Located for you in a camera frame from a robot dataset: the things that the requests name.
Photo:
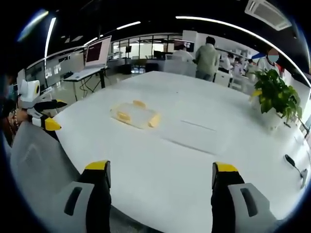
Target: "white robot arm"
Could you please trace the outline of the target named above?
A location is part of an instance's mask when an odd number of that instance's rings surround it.
[[[36,126],[42,127],[47,131],[61,129],[61,126],[52,118],[41,112],[46,109],[61,108],[67,104],[61,100],[41,100],[40,81],[30,81],[22,79],[17,82],[18,93],[20,96],[20,108],[25,109],[28,120]]]

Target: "air conditioner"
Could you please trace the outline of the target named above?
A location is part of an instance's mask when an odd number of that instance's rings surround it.
[[[266,0],[249,0],[245,13],[265,22],[277,31],[292,25],[279,9]]]

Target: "potted plant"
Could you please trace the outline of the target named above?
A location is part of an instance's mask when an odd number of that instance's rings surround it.
[[[286,123],[301,119],[300,98],[292,86],[287,86],[278,73],[271,70],[255,71],[258,81],[252,97],[260,104],[268,129],[274,130],[286,118]]]

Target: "green leaves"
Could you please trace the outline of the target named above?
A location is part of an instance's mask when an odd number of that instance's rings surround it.
[[[261,113],[275,108],[277,113],[286,117],[286,122],[301,118],[302,109],[297,92],[292,86],[287,86],[275,70],[255,71],[254,74],[258,79],[254,87],[261,91]]]
[[[270,109],[272,109],[272,101],[264,100],[261,102],[261,113],[267,113]]]

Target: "transparent plastic container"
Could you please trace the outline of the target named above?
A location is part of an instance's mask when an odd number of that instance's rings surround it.
[[[154,128],[159,124],[159,113],[147,109],[146,105],[138,100],[112,108],[110,115],[118,121],[139,129]]]

